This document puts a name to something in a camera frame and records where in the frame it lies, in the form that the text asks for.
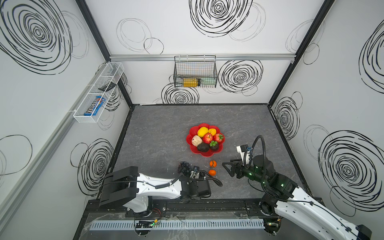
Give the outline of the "small yellow fake pear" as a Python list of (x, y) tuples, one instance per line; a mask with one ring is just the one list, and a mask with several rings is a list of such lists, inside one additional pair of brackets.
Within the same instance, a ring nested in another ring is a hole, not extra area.
[(214, 128), (209, 129), (209, 134), (211, 134), (212, 136), (214, 136), (216, 133), (217, 133), (216, 129), (214, 129)]

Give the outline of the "dark fake avocado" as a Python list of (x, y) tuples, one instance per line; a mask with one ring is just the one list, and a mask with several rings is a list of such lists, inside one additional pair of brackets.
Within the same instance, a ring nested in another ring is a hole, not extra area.
[(206, 153), (210, 150), (210, 145), (207, 143), (202, 142), (197, 146), (197, 150), (202, 153)]

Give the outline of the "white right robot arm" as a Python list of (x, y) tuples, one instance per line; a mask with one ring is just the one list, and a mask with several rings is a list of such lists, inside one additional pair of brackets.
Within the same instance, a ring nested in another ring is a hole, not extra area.
[(336, 215), (306, 193), (293, 180), (275, 171), (262, 155), (247, 167), (241, 160), (223, 163), (231, 177), (248, 178), (261, 184), (264, 192), (259, 210), (265, 216), (278, 215), (301, 227), (319, 240), (369, 240), (372, 231)]

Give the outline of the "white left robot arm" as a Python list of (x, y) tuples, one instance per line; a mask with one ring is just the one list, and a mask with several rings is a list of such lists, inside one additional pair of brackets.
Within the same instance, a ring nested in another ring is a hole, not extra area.
[(166, 200), (200, 200), (212, 193), (210, 178), (207, 173), (181, 173), (174, 179), (162, 179), (139, 173), (138, 167), (127, 167), (105, 176), (99, 207), (124, 207), (139, 214), (150, 209), (150, 199), (154, 197)]

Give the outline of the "yellow fake lemon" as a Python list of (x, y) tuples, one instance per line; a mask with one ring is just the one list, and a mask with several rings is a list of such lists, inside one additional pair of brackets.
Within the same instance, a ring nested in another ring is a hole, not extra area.
[(200, 138), (203, 138), (208, 132), (209, 132), (209, 129), (207, 127), (201, 127), (201, 128), (199, 128), (197, 135)]

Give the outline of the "red fake apple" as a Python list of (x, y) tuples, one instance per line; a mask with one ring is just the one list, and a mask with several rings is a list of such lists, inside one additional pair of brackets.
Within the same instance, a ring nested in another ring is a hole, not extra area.
[(207, 133), (203, 136), (203, 142), (206, 144), (210, 144), (213, 141), (213, 135), (211, 133)]

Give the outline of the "green fake mangosteen half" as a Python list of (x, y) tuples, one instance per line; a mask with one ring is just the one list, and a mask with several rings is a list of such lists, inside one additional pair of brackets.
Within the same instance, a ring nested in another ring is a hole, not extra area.
[(219, 143), (217, 141), (211, 141), (209, 143), (209, 146), (210, 146), (211, 151), (213, 151), (213, 152), (218, 151), (219, 148), (220, 148), (220, 145), (219, 145)]

